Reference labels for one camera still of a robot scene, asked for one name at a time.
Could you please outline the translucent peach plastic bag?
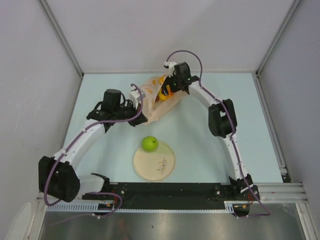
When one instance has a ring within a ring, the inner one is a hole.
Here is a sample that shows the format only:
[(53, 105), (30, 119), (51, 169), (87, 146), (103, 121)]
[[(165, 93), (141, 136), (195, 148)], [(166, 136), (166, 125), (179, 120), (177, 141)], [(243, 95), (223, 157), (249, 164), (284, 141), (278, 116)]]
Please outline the translucent peach plastic bag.
[(161, 101), (158, 97), (158, 92), (166, 76), (167, 75), (164, 74), (162, 76), (151, 77), (139, 87), (145, 93), (142, 108), (142, 113), (147, 118), (147, 122), (144, 123), (145, 125), (160, 120), (187, 96), (186, 92), (178, 91), (168, 100)]

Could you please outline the green fake apple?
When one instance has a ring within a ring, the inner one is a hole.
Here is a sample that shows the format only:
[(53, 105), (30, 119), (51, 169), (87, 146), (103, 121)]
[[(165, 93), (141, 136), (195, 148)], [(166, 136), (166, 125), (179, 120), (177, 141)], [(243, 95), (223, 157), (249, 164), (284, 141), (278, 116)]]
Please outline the green fake apple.
[(141, 147), (146, 152), (154, 152), (158, 145), (159, 142), (154, 136), (146, 136), (141, 141)]

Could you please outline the orange yellow fake mango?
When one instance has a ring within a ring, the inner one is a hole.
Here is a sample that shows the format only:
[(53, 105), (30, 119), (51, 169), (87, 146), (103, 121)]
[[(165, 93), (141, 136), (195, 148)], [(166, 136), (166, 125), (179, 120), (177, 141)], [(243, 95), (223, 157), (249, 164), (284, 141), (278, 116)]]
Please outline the orange yellow fake mango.
[(161, 101), (167, 101), (169, 98), (171, 98), (174, 95), (174, 93), (171, 91), (170, 86), (162, 85), (157, 96)]

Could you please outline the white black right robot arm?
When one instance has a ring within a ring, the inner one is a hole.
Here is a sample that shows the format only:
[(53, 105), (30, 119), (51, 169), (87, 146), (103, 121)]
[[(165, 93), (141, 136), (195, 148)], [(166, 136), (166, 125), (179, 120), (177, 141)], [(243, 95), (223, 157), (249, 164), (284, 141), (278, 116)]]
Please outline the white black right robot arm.
[(208, 128), (211, 134), (220, 140), (229, 161), (229, 181), (232, 185), (230, 194), (235, 200), (242, 201), (253, 187), (253, 180), (238, 150), (236, 140), (238, 123), (232, 100), (220, 100), (215, 97), (201, 84), (198, 76), (191, 75), (186, 62), (166, 61), (164, 67), (167, 76), (158, 92), (159, 99), (165, 101), (178, 92), (185, 92), (207, 108)]

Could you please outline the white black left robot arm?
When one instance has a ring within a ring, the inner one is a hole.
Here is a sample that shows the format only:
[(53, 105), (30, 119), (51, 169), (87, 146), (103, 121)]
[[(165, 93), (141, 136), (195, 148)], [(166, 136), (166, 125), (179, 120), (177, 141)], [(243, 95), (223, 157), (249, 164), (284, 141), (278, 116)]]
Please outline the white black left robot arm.
[(74, 139), (52, 157), (43, 156), (39, 160), (38, 187), (47, 206), (55, 205), (49, 202), (49, 196), (67, 203), (88, 194), (100, 200), (110, 196), (107, 177), (97, 173), (78, 176), (76, 169), (92, 145), (114, 124), (129, 123), (134, 127), (147, 121), (142, 113), (145, 96), (135, 84), (131, 85), (129, 98), (120, 90), (107, 89)]

